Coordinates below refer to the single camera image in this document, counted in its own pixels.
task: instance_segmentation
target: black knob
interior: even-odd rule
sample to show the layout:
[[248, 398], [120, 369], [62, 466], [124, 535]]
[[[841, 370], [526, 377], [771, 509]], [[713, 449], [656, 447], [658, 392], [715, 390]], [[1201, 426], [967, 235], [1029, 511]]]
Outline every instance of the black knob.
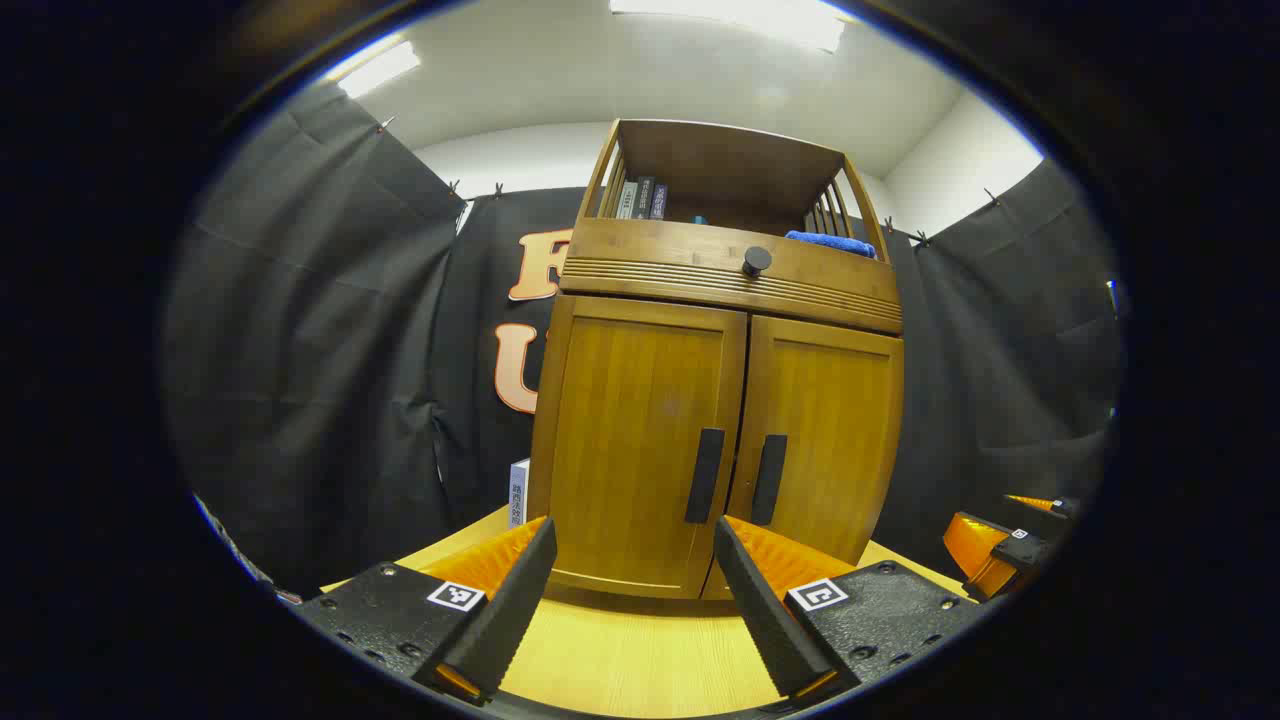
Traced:
[[760, 274], [760, 270], [768, 270], [772, 264], [773, 255], [763, 247], [748, 247], [742, 254], [742, 272], [753, 278]]

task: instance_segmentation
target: black fabric backdrop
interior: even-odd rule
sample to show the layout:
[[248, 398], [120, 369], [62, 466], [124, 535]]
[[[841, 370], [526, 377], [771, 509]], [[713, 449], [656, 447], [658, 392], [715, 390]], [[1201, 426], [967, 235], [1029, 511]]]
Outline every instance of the black fabric backdrop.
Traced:
[[335, 87], [247, 143], [189, 223], [163, 328], [184, 473], [282, 587], [449, 532], [426, 352], [463, 202]]
[[1074, 183], [1041, 163], [997, 204], [910, 246], [888, 238], [905, 397], [877, 542], [963, 579], [941, 537], [1004, 493], [1087, 496], [1124, 368], [1110, 245]]
[[[507, 502], [512, 462], [529, 457], [534, 416], [504, 404], [494, 387], [498, 338], [503, 323], [531, 325], [524, 382], [538, 389], [547, 327], [554, 299], [512, 301], [529, 233], [571, 229], [585, 187], [536, 190], [480, 197], [466, 218], [449, 256], [431, 336], [430, 372], [435, 383], [435, 418], [442, 441], [440, 471], [458, 525], [466, 525]], [[556, 278], [556, 270], [549, 270]]]

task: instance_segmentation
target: ceiling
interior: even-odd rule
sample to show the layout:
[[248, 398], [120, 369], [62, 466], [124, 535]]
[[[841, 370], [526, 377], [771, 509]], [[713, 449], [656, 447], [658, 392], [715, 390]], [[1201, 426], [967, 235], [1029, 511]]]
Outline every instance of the ceiling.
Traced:
[[411, 149], [544, 123], [664, 118], [817, 142], [884, 177], [961, 86], [869, 26], [835, 55], [608, 0], [472, 0], [403, 32], [422, 64], [362, 96]]

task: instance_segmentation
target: table surface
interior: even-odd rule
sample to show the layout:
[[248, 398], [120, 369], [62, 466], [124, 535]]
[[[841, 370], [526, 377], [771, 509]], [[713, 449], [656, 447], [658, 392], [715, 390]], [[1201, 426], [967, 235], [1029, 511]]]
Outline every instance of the table surface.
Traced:
[[[499, 507], [397, 564], [425, 568], [504, 532], [507, 518], [507, 506]], [[874, 542], [858, 565], [883, 560], [965, 597], [959, 582]], [[561, 585], [548, 585], [502, 689], [622, 717], [710, 715], [781, 700], [732, 601], [626, 597]]]

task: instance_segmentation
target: ceiling light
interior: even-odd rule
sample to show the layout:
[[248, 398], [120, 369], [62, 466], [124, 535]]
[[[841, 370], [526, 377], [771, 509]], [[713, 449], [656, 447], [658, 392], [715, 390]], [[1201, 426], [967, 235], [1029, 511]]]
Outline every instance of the ceiling light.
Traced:
[[609, 10], [722, 20], [835, 53], [852, 15], [819, 0], [609, 0]]
[[344, 74], [349, 73], [351, 70], [356, 69], [356, 65], [364, 63], [365, 60], [369, 60], [374, 55], [378, 55], [379, 53], [381, 53], [383, 50], [387, 50], [392, 45], [396, 45], [401, 40], [402, 40], [401, 35], [398, 32], [393, 32], [392, 35], [388, 35], [387, 37], [384, 37], [381, 40], [371, 42], [371, 44], [366, 45], [364, 49], [352, 53], [351, 56], [347, 58], [346, 60], [343, 60], [343, 61], [338, 63], [337, 65], [334, 65], [332, 70], [329, 70], [328, 73], [325, 73], [324, 78], [325, 79], [330, 79], [330, 81], [338, 79], [342, 76], [344, 76]]
[[396, 76], [404, 74], [420, 64], [421, 60], [413, 54], [413, 45], [411, 42], [401, 42], [352, 70], [351, 74], [338, 81], [338, 87], [346, 90], [347, 95], [352, 97], [360, 97], [379, 85]]

